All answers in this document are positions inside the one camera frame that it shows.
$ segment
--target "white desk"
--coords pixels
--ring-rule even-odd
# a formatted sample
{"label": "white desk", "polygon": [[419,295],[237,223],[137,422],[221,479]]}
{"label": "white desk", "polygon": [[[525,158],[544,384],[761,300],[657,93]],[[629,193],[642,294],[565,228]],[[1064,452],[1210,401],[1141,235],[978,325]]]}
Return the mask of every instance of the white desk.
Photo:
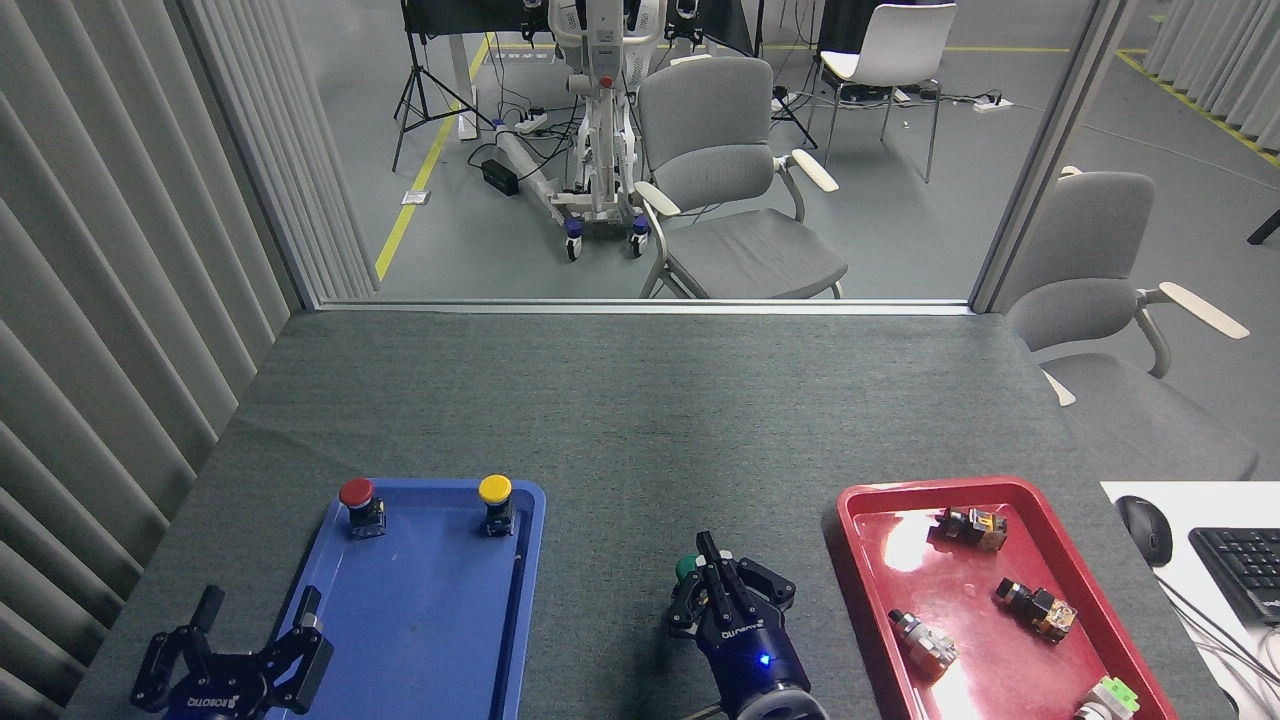
{"label": "white desk", "polygon": [[[1192,528],[1276,528],[1280,527],[1280,482],[1244,482],[1244,483],[1187,483],[1187,482],[1110,482],[1102,483],[1102,489],[1112,501],[1124,495],[1134,495],[1152,502],[1166,518],[1174,533],[1174,557],[1164,568],[1156,568],[1156,575],[1183,593],[1187,600],[1196,603],[1206,615],[1213,619],[1222,629],[1231,633],[1235,639],[1247,647],[1252,653],[1258,655],[1258,641],[1267,632],[1262,624],[1242,625],[1231,606],[1217,589],[1208,570],[1201,562],[1196,550],[1187,539],[1187,533]],[[1199,642],[1199,633],[1187,628],[1193,641]],[[1280,656],[1280,639],[1271,638],[1272,651]],[[1206,665],[1225,688],[1235,702],[1240,705],[1242,720],[1266,720],[1280,717],[1280,701],[1271,698],[1270,711],[1260,705],[1253,693],[1242,687],[1242,680],[1231,674],[1224,665],[1230,662],[1239,666],[1234,660],[1221,660],[1212,652],[1201,648]],[[1260,657],[1263,664],[1266,656]],[[1262,680],[1256,675],[1243,673],[1248,684],[1254,692],[1263,697],[1271,697],[1263,687]]]}

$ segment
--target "white chair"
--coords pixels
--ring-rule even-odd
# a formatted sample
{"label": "white chair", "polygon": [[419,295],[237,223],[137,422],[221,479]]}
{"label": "white chair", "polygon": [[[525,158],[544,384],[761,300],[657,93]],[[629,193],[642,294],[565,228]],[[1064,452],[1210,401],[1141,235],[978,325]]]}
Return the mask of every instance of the white chair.
{"label": "white chair", "polygon": [[836,135],[840,95],[846,86],[891,88],[884,104],[884,122],[881,124],[881,142],[884,142],[888,113],[893,109],[892,90],[899,86],[931,82],[937,94],[933,99],[933,127],[929,129],[929,160],[924,169],[924,182],[929,182],[929,176],[933,173],[933,141],[938,135],[938,104],[942,101],[942,85],[933,76],[942,64],[942,49],[946,46],[955,17],[955,3],[879,5],[867,26],[861,53],[823,50],[819,54],[827,70],[840,78],[836,87],[836,108],[831,113],[831,131],[827,133],[824,165],[831,158],[831,138]]}

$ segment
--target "gray carpet surface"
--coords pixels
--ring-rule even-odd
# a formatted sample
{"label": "gray carpet surface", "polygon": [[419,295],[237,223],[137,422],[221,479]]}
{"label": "gray carpet surface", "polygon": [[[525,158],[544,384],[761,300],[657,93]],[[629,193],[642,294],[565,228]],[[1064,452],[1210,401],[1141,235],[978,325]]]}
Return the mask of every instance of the gray carpet surface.
{"label": "gray carpet surface", "polygon": [[831,716],[879,716],[824,518],[849,486],[988,474],[1041,487],[1183,716],[1231,716],[1000,318],[332,311],[284,329],[68,717],[145,717],[147,639],[206,583],[228,593],[214,648],[260,648],[344,480],[495,471],[548,498],[521,717],[718,698],[660,625],[701,529],[796,583],[787,628]]}

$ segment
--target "power strip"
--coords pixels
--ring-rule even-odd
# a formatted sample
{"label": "power strip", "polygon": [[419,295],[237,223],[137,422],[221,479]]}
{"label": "power strip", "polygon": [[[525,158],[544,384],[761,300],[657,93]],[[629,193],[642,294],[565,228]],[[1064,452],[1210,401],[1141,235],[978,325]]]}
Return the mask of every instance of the power strip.
{"label": "power strip", "polygon": [[1001,108],[1009,108],[1011,105],[1012,102],[1001,97],[1000,102],[974,102],[973,109],[978,113],[991,113],[993,110],[998,110]]}
{"label": "power strip", "polygon": [[521,120],[516,123],[516,132],[518,132],[520,135],[529,135],[545,124],[547,124],[547,113],[530,115],[527,120]]}
{"label": "power strip", "polygon": [[[800,95],[797,95],[797,94],[795,94],[795,92],[788,92],[788,94],[787,94],[787,97],[786,97],[786,100],[785,100],[785,102],[786,102],[786,104],[787,104],[787,106],[790,108],[790,106],[791,106],[791,104],[792,104],[792,102],[795,102],[795,101],[796,101],[796,100],[799,100],[799,99],[800,99]],[[774,97],[774,99],[773,99],[773,100],[771,101],[771,108],[773,109],[773,111],[774,111],[774,113],[781,113],[781,111],[782,111],[782,102],[783,102],[783,101],[780,101],[780,100],[778,100],[777,97]]]}

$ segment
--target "black stand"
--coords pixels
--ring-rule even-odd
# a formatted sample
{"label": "black stand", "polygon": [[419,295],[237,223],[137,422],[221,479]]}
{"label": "black stand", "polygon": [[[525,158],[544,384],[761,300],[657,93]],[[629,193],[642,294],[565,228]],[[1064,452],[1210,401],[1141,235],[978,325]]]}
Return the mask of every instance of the black stand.
{"label": "black stand", "polygon": [[795,126],[797,128],[800,128],[800,132],[804,133],[805,141],[814,150],[817,150],[818,149],[818,141],[814,140],[812,135],[809,135],[809,128],[806,128],[805,124],[800,122],[800,118],[797,118],[796,114],[791,110],[791,106],[787,105],[787,88],[783,87],[783,86],[781,86],[781,85],[774,86],[774,88],[773,88],[773,99],[777,100],[778,105],[782,108],[782,110],[780,110],[782,113],[782,115],[773,115],[771,119],[773,119],[773,120],[788,120],[788,122],[795,123]]}
{"label": "black stand", "polygon": [[[815,15],[818,13],[818,8],[814,6],[813,12],[814,12],[814,15]],[[812,33],[813,33],[813,15],[810,15],[810,18],[809,18],[809,26],[810,26],[809,27],[809,32],[810,32],[810,37],[812,37]],[[760,0],[759,6],[756,6],[756,9],[755,9],[755,46],[751,49],[751,55],[755,56],[755,58],[759,58],[760,53],[763,50],[764,50],[764,0]],[[791,111],[791,106],[787,105],[787,90],[785,87],[782,87],[781,85],[777,86],[777,87],[774,87],[773,88],[773,99],[777,100],[778,105],[782,106],[782,110],[781,110],[782,115],[773,115],[769,119],[771,120],[786,120],[788,123],[795,123],[795,126],[797,128],[800,128],[800,132],[804,133],[805,141],[810,146],[813,146],[814,150],[817,150],[818,149],[818,141],[814,140],[812,135],[809,135],[809,128],[805,127],[805,124],[800,122],[800,118],[797,118],[796,114],[794,111]]]}
{"label": "black stand", "polygon": [[1271,215],[1267,222],[1253,231],[1253,234],[1249,236],[1249,245],[1262,245],[1262,241],[1271,237],[1276,229],[1280,229],[1280,210],[1276,210],[1275,215]]}
{"label": "black stand", "polygon": [[[408,72],[408,79],[404,81],[404,90],[401,92],[401,99],[399,102],[396,105],[396,111],[392,113],[392,118],[399,118],[401,122],[401,135],[399,138],[396,141],[396,158],[392,159],[393,173],[396,172],[396,167],[399,164],[399,150],[401,146],[404,143],[404,133],[413,131],[421,126],[425,126],[431,120],[439,120],[440,118],[452,118],[453,115],[460,115],[462,113],[475,113],[477,120],[484,120],[485,123],[489,124],[489,127],[493,127],[493,122],[489,118],[481,115],[480,110],[476,110],[475,105],[472,105],[470,100],[463,100],[461,95],[453,92],[453,88],[440,82],[439,78],[433,76],[430,70],[422,67],[422,64],[417,60],[417,47],[413,44],[413,33],[407,32],[404,33],[404,37],[408,40],[408,54],[413,59],[413,67]],[[426,36],[419,35],[419,42],[422,44],[422,54],[425,55]],[[426,79],[434,82],[436,87],[452,95],[453,99],[458,101],[458,109],[449,110],[447,113],[439,113],[436,115],[431,115],[430,113],[428,113],[426,90],[422,86],[422,77],[426,77]],[[417,94],[419,108],[413,106],[415,92]],[[413,120],[412,123],[408,122],[408,114],[411,111],[419,117],[419,119]]]}

